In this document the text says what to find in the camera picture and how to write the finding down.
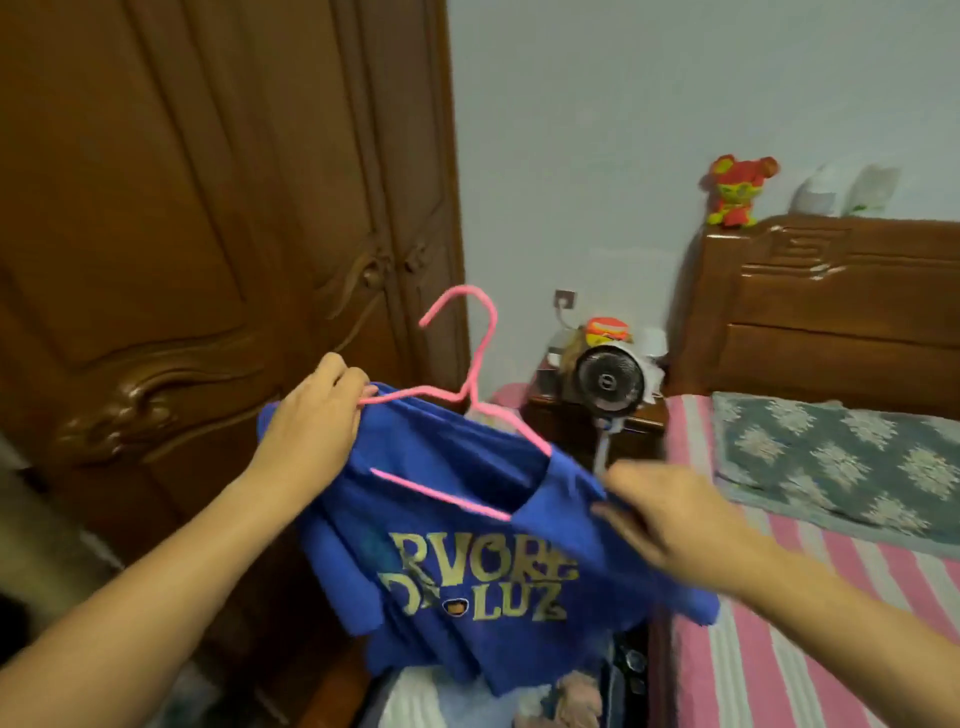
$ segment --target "wire hanger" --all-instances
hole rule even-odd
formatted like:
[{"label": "wire hanger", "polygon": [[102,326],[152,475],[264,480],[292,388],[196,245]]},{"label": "wire hanger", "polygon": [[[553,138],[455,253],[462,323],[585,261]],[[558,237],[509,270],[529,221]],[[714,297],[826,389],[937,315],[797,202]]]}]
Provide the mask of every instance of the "wire hanger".
[{"label": "wire hanger", "polygon": [[[439,389],[438,387],[431,387],[428,384],[422,384],[417,387],[411,387],[410,389],[401,389],[396,392],[392,392],[389,395],[366,397],[360,400],[360,403],[379,404],[381,402],[402,400],[407,397],[416,397],[418,395],[427,395],[429,397],[435,397],[438,400],[445,401],[463,401],[469,397],[470,404],[478,412],[495,417],[498,420],[502,420],[503,422],[512,425],[516,428],[517,433],[533,443],[544,455],[550,457],[550,455],[553,454],[553,447],[550,445],[550,443],[534,432],[534,430],[528,424],[523,422],[523,420],[520,419],[519,415],[517,415],[514,410],[508,409],[507,407],[501,407],[496,404],[490,404],[489,402],[480,401],[480,396],[477,391],[477,379],[480,377],[480,368],[483,366],[484,353],[487,350],[487,346],[490,344],[491,339],[493,339],[493,333],[496,331],[497,321],[496,306],[493,305],[493,301],[491,301],[490,296],[488,296],[483,292],[483,290],[475,285],[455,285],[452,288],[447,288],[434,302],[434,304],[430,306],[430,310],[423,314],[423,317],[419,321],[420,328],[425,328],[431,321],[433,321],[434,317],[441,311],[441,309],[443,309],[450,299],[457,296],[466,295],[475,296],[480,303],[484,305],[484,307],[490,313],[490,323],[487,325],[487,333],[484,334],[483,340],[480,342],[480,346],[477,347],[477,351],[473,355],[473,361],[470,363],[470,368],[467,372],[467,379],[464,381],[460,391],[456,393],[448,392],[445,389]],[[436,500],[443,500],[447,503],[452,503],[466,511],[489,516],[490,518],[497,519],[499,521],[509,521],[511,518],[510,514],[505,513],[504,511],[498,511],[495,508],[480,505],[479,503],[473,503],[460,497],[450,496],[446,493],[434,490],[433,488],[428,488],[425,485],[415,483],[412,480],[399,477],[398,475],[384,473],[377,468],[371,468],[371,473],[377,475],[378,477],[382,477],[385,480],[389,480],[396,485],[409,488],[410,490],[416,491],[425,496],[435,498]]]}]

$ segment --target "plastic container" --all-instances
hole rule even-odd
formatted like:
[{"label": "plastic container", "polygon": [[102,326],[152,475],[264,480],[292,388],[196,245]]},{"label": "plastic container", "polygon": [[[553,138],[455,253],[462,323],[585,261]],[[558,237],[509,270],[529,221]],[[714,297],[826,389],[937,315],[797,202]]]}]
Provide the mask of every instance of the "plastic container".
[{"label": "plastic container", "polygon": [[804,215],[830,216],[835,214],[836,204],[836,175],[830,166],[823,164],[800,185],[790,211]]},{"label": "plastic container", "polygon": [[899,167],[881,167],[878,164],[864,167],[850,188],[844,214],[879,217],[894,196],[899,181]]}]

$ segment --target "wooden wardrobe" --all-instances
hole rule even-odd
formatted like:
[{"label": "wooden wardrobe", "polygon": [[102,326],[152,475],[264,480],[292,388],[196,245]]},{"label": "wooden wardrobe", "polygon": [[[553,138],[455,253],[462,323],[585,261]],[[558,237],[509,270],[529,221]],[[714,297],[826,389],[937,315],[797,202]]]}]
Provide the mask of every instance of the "wooden wardrobe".
[{"label": "wooden wardrobe", "polygon": [[[11,0],[0,47],[0,431],[122,560],[324,352],[459,386],[442,0]],[[347,643],[286,534],[206,647],[293,716]]]}]

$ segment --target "fan grille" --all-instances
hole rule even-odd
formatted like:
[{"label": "fan grille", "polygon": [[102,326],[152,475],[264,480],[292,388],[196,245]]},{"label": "fan grille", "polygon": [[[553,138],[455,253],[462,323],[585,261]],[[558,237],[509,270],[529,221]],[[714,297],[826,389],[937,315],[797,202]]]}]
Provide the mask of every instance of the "fan grille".
[{"label": "fan grille", "polygon": [[575,380],[584,404],[601,416],[630,414],[643,399],[643,370],[616,347],[596,347],[581,356]]}]

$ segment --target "hand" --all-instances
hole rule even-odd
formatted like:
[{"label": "hand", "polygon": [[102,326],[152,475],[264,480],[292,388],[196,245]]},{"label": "hand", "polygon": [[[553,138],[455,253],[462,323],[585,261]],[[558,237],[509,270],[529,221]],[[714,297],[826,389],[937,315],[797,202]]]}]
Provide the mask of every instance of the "hand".
[{"label": "hand", "polygon": [[280,403],[240,481],[299,513],[347,463],[360,425],[357,402],[376,392],[369,381],[340,354],[324,356]]},{"label": "hand", "polygon": [[593,513],[652,566],[685,584],[739,596],[758,559],[778,548],[690,468],[621,460],[607,471],[605,485],[636,511],[596,503]]}]

